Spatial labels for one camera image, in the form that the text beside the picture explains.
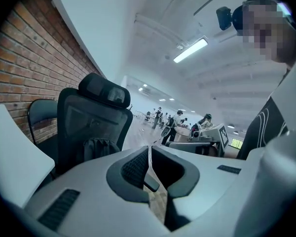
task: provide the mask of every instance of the chair headrest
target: chair headrest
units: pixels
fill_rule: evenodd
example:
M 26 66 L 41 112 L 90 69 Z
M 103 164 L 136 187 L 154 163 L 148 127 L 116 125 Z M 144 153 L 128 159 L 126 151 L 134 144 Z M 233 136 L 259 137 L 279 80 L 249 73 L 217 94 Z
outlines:
M 79 84 L 79 94 L 99 102 L 127 108 L 130 104 L 129 91 L 96 73 L 88 74 Z

